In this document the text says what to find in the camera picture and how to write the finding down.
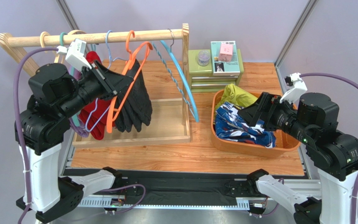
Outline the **yellow-green trousers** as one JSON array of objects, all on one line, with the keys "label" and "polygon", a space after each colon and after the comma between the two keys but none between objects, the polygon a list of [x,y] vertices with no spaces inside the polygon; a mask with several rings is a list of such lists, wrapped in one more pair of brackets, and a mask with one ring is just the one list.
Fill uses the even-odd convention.
[{"label": "yellow-green trousers", "polygon": [[214,109],[217,110],[225,102],[229,102],[240,107],[248,107],[252,105],[257,99],[258,97],[243,90],[237,85],[229,84],[224,88],[223,94]]}]

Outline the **blue patterned trousers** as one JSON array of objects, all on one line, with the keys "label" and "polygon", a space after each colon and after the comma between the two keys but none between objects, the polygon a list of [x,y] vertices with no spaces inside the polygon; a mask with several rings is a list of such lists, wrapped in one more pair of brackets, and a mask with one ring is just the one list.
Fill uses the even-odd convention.
[{"label": "blue patterned trousers", "polygon": [[276,137],[272,131],[266,131],[262,126],[264,122],[259,120],[255,126],[248,123],[238,115],[242,107],[229,102],[223,103],[216,109],[215,133],[223,140],[261,145],[265,148],[276,146]]}]

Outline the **orange plastic hanger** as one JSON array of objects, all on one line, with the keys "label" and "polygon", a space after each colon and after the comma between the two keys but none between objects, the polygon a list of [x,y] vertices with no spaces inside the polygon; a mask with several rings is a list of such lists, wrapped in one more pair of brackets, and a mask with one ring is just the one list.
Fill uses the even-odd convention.
[{"label": "orange plastic hanger", "polygon": [[142,68],[153,47],[150,42],[146,41],[131,51],[129,42],[134,37],[135,31],[133,30],[126,37],[125,48],[129,53],[129,59],[122,71],[124,86],[110,101],[106,117],[108,133],[111,133],[114,128],[120,132],[130,132],[132,128],[135,128],[137,132],[140,132],[143,124],[148,126],[151,122],[152,105]]}]

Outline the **sky blue plastic hanger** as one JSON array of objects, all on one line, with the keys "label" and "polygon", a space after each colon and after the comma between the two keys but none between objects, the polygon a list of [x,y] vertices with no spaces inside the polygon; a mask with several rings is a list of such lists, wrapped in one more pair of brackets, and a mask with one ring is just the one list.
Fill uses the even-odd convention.
[{"label": "sky blue plastic hanger", "polygon": [[191,113],[191,115],[193,116],[195,121],[199,122],[200,118],[199,118],[198,108],[196,106],[194,97],[193,97],[193,95],[191,93],[190,86],[188,84],[187,78],[185,77],[185,74],[184,74],[184,71],[183,71],[182,67],[179,65],[178,60],[176,59],[175,55],[172,52],[172,45],[174,44],[174,41],[175,41],[174,33],[169,28],[167,30],[169,30],[169,32],[170,32],[170,34],[172,36],[172,44],[170,46],[168,46],[168,44],[164,40],[159,40],[159,42],[164,47],[164,49],[168,53],[168,56],[170,57],[171,61],[173,62],[174,66],[175,66],[175,68],[176,68],[176,70],[177,70],[177,72],[179,74],[179,77],[181,79],[183,87],[179,87],[179,83],[178,83],[177,79],[173,76],[172,70],[168,67],[167,62],[163,58],[161,52],[157,49],[157,46],[156,46],[156,44],[154,42],[152,42],[152,46],[154,47],[154,50],[156,51],[156,53],[157,53],[158,57],[160,58],[161,62],[165,66],[165,69],[169,73],[172,81],[175,83],[177,90],[179,91],[179,93],[182,96],[182,100],[188,106],[189,112]]}]

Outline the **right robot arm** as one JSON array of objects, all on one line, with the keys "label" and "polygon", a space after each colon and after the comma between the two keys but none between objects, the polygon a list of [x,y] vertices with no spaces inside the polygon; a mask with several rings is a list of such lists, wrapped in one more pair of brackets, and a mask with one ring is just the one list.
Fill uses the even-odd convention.
[{"label": "right robot arm", "polygon": [[294,109],[278,95],[263,92],[239,110],[249,126],[263,122],[267,131],[281,130],[305,145],[317,168],[321,199],[295,192],[259,169],[247,180],[255,194],[266,195],[289,211],[298,224],[349,224],[351,195],[358,175],[358,139],[337,129],[339,106],[322,93],[305,93]]}]

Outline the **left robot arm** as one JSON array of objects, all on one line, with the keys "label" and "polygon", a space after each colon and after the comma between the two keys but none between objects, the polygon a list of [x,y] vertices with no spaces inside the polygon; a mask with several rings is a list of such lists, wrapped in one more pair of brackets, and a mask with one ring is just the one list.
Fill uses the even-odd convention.
[{"label": "left robot arm", "polygon": [[110,99],[133,82],[133,78],[113,72],[99,62],[84,68],[76,80],[61,63],[41,66],[28,84],[32,96],[15,123],[15,137],[29,165],[31,196],[17,201],[29,207],[43,224],[74,210],[84,197],[110,189],[122,175],[113,168],[80,177],[60,177],[58,160],[69,119],[97,98]]}]

